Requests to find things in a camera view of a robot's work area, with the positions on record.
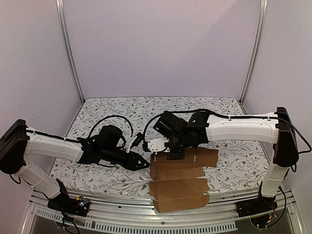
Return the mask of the brown cardboard paper box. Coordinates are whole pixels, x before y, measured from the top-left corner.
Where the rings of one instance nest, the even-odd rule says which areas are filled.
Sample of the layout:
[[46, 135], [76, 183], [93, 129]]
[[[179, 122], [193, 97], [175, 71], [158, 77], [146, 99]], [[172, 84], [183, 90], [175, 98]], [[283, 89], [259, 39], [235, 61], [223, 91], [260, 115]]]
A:
[[204, 207], [210, 200], [204, 167], [215, 168], [218, 150], [198, 147], [187, 149], [185, 158], [168, 160], [167, 153], [150, 157], [149, 195], [159, 213]]

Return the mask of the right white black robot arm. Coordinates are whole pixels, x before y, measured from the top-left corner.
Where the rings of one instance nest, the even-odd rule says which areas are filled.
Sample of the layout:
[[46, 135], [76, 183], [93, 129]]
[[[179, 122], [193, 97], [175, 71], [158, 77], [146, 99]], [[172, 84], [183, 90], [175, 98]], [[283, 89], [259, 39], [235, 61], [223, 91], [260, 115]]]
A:
[[260, 115], [222, 115], [211, 110], [194, 110], [188, 121], [165, 111], [153, 129], [161, 138], [148, 140], [152, 153], [166, 152], [171, 159], [181, 159], [187, 148], [220, 140], [260, 141], [273, 145], [273, 158], [260, 185], [260, 196], [252, 202], [261, 213], [271, 204], [287, 170], [299, 160], [295, 128], [284, 107]]

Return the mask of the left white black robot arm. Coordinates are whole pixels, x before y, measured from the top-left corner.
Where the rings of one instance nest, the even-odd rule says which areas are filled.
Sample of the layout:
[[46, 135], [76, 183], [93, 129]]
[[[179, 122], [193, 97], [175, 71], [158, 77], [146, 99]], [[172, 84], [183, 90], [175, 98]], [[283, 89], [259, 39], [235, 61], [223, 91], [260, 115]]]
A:
[[83, 165], [100, 165], [107, 161], [130, 171], [139, 171], [150, 166], [140, 154], [131, 150], [142, 138], [138, 133], [126, 140], [118, 127], [107, 125], [94, 136], [68, 139], [36, 131], [27, 127], [25, 120], [18, 119], [0, 139], [0, 170], [23, 179], [48, 199], [53, 199], [61, 211], [67, 212], [73, 204], [66, 196], [63, 184], [30, 162], [26, 158], [28, 155], [63, 158]]

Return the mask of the floral patterned table mat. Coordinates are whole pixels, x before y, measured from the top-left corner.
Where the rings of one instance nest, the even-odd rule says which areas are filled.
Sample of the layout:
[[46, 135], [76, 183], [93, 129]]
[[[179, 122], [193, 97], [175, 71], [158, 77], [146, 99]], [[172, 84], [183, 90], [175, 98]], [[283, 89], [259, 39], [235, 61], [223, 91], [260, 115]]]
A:
[[[148, 151], [139, 145], [134, 152], [150, 160], [152, 153], [169, 152], [167, 139], [153, 126], [157, 115], [164, 111], [189, 120], [192, 110], [209, 109], [222, 115], [240, 115], [242, 109], [230, 97], [107, 97], [90, 98], [83, 104], [70, 131], [69, 138], [97, 134], [104, 125], [114, 125], [125, 138], [144, 133]], [[215, 167], [204, 167], [209, 193], [225, 193], [258, 188], [269, 163], [261, 145], [256, 141], [213, 141], [206, 148], [218, 150]], [[82, 165], [58, 158], [50, 176], [74, 190], [115, 195], [142, 195], [149, 192], [151, 180], [148, 169], [129, 171], [120, 166], [109, 167], [107, 162]]]

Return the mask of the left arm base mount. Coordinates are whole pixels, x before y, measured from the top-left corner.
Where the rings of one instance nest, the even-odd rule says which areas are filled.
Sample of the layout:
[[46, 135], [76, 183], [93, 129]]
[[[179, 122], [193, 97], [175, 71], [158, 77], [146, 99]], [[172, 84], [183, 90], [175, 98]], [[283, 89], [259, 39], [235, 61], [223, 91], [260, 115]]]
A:
[[47, 207], [66, 214], [86, 217], [90, 208], [90, 199], [79, 196], [71, 198], [68, 194], [59, 194], [49, 199]]

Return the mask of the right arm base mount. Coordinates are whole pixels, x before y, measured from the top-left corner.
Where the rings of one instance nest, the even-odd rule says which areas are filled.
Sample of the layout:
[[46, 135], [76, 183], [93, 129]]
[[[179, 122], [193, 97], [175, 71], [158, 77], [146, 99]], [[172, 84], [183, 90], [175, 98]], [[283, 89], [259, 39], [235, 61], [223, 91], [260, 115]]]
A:
[[275, 197], [263, 197], [259, 195], [254, 199], [239, 201], [235, 206], [238, 216], [246, 217], [274, 210], [277, 208], [277, 202]]

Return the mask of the aluminium front rail frame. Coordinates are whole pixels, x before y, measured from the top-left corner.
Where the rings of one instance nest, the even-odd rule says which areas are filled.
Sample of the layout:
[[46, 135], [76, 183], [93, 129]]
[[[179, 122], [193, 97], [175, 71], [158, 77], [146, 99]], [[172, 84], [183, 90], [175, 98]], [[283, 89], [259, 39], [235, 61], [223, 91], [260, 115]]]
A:
[[258, 229], [251, 217], [239, 217], [236, 203], [255, 198], [257, 189], [213, 194], [202, 208], [159, 213], [150, 196], [112, 195], [82, 190], [69, 190], [72, 197], [83, 195], [91, 205], [86, 217], [76, 216], [75, 226], [80, 233], [108, 234], [304, 234], [299, 209], [290, 189], [276, 196], [278, 211], [270, 228]]

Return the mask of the left aluminium corner post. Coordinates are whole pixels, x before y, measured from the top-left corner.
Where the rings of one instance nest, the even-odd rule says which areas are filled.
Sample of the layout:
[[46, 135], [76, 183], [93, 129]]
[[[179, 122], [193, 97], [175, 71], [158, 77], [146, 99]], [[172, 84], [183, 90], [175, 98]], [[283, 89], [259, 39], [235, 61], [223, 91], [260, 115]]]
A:
[[64, 3], [62, 0], [56, 0], [55, 2], [56, 2], [57, 14], [58, 14], [60, 32], [61, 32], [73, 84], [74, 84], [78, 99], [80, 103], [83, 104], [85, 102], [85, 97], [82, 91], [81, 83], [79, 81], [78, 72], [77, 72], [77, 68], [76, 68], [75, 60], [74, 60], [74, 55], [73, 55], [73, 51], [71, 48], [70, 37], [69, 37], [66, 17], [65, 17]]

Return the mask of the aluminium corner post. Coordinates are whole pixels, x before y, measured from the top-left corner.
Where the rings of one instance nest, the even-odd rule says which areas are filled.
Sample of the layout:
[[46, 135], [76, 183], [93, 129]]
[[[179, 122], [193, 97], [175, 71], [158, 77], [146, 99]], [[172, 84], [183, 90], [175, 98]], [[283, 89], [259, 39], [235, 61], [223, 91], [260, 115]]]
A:
[[56, 0], [55, 2], [56, 2], [57, 14], [58, 14], [60, 32], [61, 32], [73, 84], [74, 84], [78, 99], [80, 103], [83, 104], [85, 102], [85, 97], [82, 91], [81, 83], [79, 81], [78, 72], [77, 72], [77, 68], [76, 68], [75, 60], [74, 60], [74, 55], [73, 55], [73, 51], [71, 48], [70, 37], [69, 37], [66, 17], [65, 17], [64, 3], [62, 0]]
[[256, 35], [255, 35], [255, 40], [253, 43], [253, 50], [252, 50], [252, 55], [251, 59], [249, 62], [246, 78], [244, 81], [243, 89], [239, 98], [239, 103], [241, 105], [244, 105], [248, 91], [251, 85], [251, 81], [253, 78], [254, 70], [256, 67], [256, 62], [260, 50], [260, 45], [261, 45], [261, 40], [262, 40], [262, 35], [265, 27], [265, 20], [266, 20], [266, 13], [267, 13], [267, 7], [268, 7], [268, 1], [267, 0], [261, 0], [260, 1], [260, 9], [259, 9], [259, 16], [258, 16], [258, 22], [257, 22], [257, 27], [256, 27]]

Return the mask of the right aluminium corner post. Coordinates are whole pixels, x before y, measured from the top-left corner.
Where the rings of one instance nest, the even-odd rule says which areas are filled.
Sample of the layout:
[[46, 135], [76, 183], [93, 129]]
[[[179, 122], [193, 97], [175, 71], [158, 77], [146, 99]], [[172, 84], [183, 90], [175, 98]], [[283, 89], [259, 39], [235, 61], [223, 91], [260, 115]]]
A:
[[259, 16], [258, 16], [258, 22], [257, 22], [257, 27], [256, 27], [256, 35], [255, 35], [255, 40], [253, 43], [253, 50], [252, 50], [252, 55], [251, 59], [249, 62], [246, 78], [244, 81], [243, 89], [239, 98], [239, 103], [241, 105], [244, 105], [248, 91], [251, 85], [251, 81], [253, 78], [254, 70], [256, 67], [256, 62], [260, 50], [260, 45], [261, 45], [261, 40], [262, 40], [262, 35], [265, 27], [265, 20], [266, 20], [266, 13], [267, 13], [267, 7], [268, 7], [268, 1], [267, 0], [261, 0], [260, 1], [260, 9], [259, 9]]

